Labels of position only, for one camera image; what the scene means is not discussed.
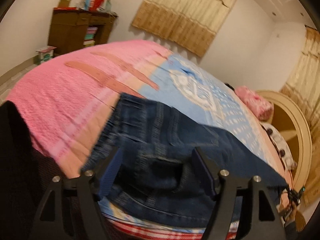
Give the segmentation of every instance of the mattress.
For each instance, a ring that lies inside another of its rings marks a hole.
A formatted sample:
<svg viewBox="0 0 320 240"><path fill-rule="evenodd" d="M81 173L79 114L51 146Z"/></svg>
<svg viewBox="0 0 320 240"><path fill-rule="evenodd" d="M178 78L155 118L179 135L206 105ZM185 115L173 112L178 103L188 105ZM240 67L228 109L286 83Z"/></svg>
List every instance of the mattress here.
<svg viewBox="0 0 320 240"><path fill-rule="evenodd" d="M230 131L292 185L268 135L234 92L155 42L115 42L56 57L27 73L7 100L27 123L34 148L74 178L121 92L160 101L198 123ZM286 206L285 196L282 201ZM108 217L132 219L106 199L104 207Z"/></svg>

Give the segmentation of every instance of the curtain rod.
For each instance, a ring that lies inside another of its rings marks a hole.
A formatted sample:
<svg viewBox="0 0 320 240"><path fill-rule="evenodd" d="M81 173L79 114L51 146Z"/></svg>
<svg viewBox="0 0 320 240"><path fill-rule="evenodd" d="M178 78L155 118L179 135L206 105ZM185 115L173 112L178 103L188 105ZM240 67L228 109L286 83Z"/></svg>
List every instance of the curtain rod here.
<svg viewBox="0 0 320 240"><path fill-rule="evenodd" d="M308 25L304 25L306 28L310 28L310 29L313 29L313 30L315 30L315 31L318 31L317 29L315 29L315 28L312 28L312 27L310 27L310 26L308 26Z"/></svg>

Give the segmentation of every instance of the window curtain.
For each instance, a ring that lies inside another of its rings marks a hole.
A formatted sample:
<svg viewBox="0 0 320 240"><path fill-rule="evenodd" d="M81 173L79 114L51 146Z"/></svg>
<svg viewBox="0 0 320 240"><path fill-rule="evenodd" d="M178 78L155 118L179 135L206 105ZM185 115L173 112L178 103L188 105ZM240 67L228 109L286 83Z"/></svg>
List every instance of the window curtain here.
<svg viewBox="0 0 320 240"><path fill-rule="evenodd" d="M298 64L281 92L289 96L307 119L312 139L312 163L306 183L306 204L320 197L320 34L307 28Z"/></svg>
<svg viewBox="0 0 320 240"><path fill-rule="evenodd" d="M202 57L236 0L144 0L132 26Z"/></svg>

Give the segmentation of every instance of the wooden desk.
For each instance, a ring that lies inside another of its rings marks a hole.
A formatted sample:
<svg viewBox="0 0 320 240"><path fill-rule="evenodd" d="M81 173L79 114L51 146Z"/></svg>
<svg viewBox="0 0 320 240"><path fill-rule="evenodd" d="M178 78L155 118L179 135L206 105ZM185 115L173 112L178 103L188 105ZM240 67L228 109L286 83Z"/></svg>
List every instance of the wooden desk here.
<svg viewBox="0 0 320 240"><path fill-rule="evenodd" d="M108 42L117 16L85 10L53 10L48 45L57 47L55 54L62 55L84 47L89 26L98 27L95 44Z"/></svg>

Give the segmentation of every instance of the blue gripper pad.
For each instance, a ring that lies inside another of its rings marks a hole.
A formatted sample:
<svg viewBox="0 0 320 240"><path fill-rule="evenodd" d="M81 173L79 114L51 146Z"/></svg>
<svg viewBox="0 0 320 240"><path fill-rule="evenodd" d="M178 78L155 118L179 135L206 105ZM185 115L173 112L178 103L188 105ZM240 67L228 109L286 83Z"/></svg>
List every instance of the blue gripper pad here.
<svg viewBox="0 0 320 240"><path fill-rule="evenodd" d="M215 186L218 187L218 182L213 179L211 172L209 171L207 165L205 164L203 158L206 158L204 154L201 156L201 149L198 147L193 149L191 155L192 166L195 172L196 177L200 180L201 186L204 189L207 196L214 198L217 194L215 191Z"/></svg>
<svg viewBox="0 0 320 240"><path fill-rule="evenodd" d="M100 199L102 199L105 196L108 196L112 187L113 182L115 181L115 178L118 174L118 171L120 169L122 158L123 158L123 152L121 149L117 149L116 153L110 153L110 155L107 158L112 158L111 160L105 161L105 170L100 176L100 178L97 178L99 180L99 190L97 195Z"/></svg>

